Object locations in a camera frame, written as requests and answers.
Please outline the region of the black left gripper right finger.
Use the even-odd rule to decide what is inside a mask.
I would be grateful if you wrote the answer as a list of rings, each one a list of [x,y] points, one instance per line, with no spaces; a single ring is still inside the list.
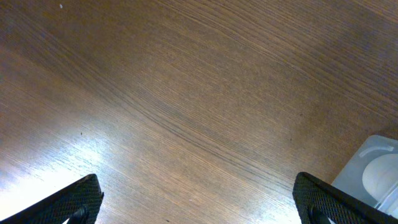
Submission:
[[[302,224],[397,224],[397,219],[307,172],[296,175],[293,192]]]

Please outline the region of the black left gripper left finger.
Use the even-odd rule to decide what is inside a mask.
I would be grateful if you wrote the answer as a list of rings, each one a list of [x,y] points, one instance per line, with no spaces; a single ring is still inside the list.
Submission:
[[[97,175],[89,174],[1,223],[95,224],[103,198]]]

